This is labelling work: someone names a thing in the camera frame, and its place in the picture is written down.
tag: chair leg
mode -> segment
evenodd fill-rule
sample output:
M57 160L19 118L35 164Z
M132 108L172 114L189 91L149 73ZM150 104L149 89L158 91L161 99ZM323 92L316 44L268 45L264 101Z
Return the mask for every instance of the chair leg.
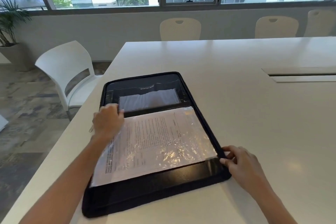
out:
M70 111L68 110L68 111L66 112L66 114L68 115L68 119L69 119L69 121L71 121L72 118L71 118L71 115L70 115Z

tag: chair backrest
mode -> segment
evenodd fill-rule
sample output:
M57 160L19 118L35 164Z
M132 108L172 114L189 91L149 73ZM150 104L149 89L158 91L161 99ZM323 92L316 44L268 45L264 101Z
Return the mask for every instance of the chair backrest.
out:
M160 24L162 41L199 40L201 23L192 18L171 18Z
M286 16L265 16L257 21L255 38L295 37L299 22Z
M35 65L54 81L62 106L66 111L69 109L71 96L78 86L95 75L89 53L77 41L62 44L48 50L37 59ZM66 95L65 88L71 79L86 69L89 69L90 75Z
M308 12L308 23L305 37L328 36L336 22L336 13L331 10L311 10Z

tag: chair seat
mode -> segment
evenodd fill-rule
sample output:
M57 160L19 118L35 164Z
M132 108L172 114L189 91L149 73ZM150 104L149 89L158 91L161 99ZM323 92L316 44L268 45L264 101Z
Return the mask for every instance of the chair seat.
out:
M101 77L102 75L94 75L91 78L87 79L85 82L83 82L72 95L69 102L69 108L81 107L90 95L90 93L93 91Z

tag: left arm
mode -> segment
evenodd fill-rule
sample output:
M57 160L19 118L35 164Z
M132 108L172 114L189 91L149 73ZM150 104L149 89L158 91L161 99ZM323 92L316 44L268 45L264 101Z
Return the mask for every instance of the left arm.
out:
M124 114L116 104L95 113L95 135L53 185L27 212L20 224L68 224L78 206L97 161L108 142L119 132Z

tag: window frame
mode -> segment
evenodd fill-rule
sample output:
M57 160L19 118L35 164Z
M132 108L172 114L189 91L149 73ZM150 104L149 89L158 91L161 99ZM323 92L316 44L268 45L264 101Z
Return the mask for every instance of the window frame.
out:
M114 13L143 13L143 12L183 12L183 11L207 11L207 10L242 10L242 9L276 9L297 7L328 7L336 6L335 0L324 1L294 1L294 2L264 2L264 3L224 3L221 0L205 2L175 2L166 3L166 0L158 0L158 6L114 6L102 9L97 8L73 8L56 9L52 0L43 0L47 10L30 10L32 16L39 15L76 15L76 14L114 14Z

